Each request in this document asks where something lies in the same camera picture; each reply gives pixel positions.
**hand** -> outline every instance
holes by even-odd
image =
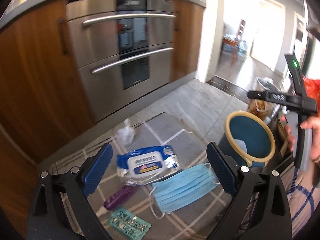
[[[284,116],[281,117],[281,121],[286,121]],[[301,123],[300,127],[302,129],[313,129],[310,159],[315,160],[320,155],[320,117],[310,116],[306,121]],[[284,129],[288,134],[288,147],[290,151],[293,151],[293,144],[296,141],[296,139],[291,134],[290,125],[286,124]]]

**double oven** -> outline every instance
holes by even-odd
[[[73,54],[96,121],[169,83],[174,17],[165,0],[67,4]]]

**cabinet handle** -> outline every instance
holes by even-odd
[[[61,52],[62,52],[62,55],[66,55],[68,54],[68,49],[67,49],[66,40],[63,34],[64,19],[63,18],[57,19],[57,25],[58,25],[58,34],[59,34],[60,45],[61,45]]]
[[[82,23],[82,27],[89,26],[94,23],[122,20],[122,19],[133,19],[133,18],[175,18],[175,15],[164,14],[164,13],[129,13],[129,14],[117,14],[105,17],[94,18],[86,20]]]
[[[172,50],[172,49],[173,49],[172,47],[165,48],[165,49],[157,49],[157,50],[154,50],[154,51],[149,51],[149,52],[142,53],[142,54],[139,54],[139,55],[136,55],[136,56],[132,56],[132,57],[129,57],[129,58],[121,59],[121,60],[118,60],[118,61],[116,61],[114,63],[111,63],[111,64],[108,64],[108,65],[105,65],[105,66],[102,66],[102,67],[99,67],[99,68],[96,68],[96,69],[92,70],[92,74],[97,74],[97,73],[99,73],[99,72],[101,72],[103,70],[106,70],[108,68],[119,66],[119,65],[122,65],[122,64],[137,60],[137,59],[148,57],[148,56],[150,56],[152,54],[156,54],[156,53],[164,52],[164,51],[169,51],[169,50]]]
[[[176,24],[175,24],[174,30],[176,32],[178,32],[180,30],[180,13],[179,13],[179,11],[176,11],[176,14],[177,14],[177,19],[176,19]]]

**trash bin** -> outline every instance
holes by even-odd
[[[244,141],[244,152],[235,139]],[[265,167],[276,149],[269,127],[255,115],[236,111],[226,119],[225,133],[218,144],[225,155],[232,156],[239,166]]]

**oven window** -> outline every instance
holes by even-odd
[[[148,49],[146,48],[144,51],[139,50],[139,54],[144,52],[148,52]],[[124,89],[149,79],[149,57],[144,57],[121,65],[121,72]]]
[[[119,11],[118,14],[137,14],[147,11]],[[117,21],[120,53],[148,46],[147,19],[133,18]]]

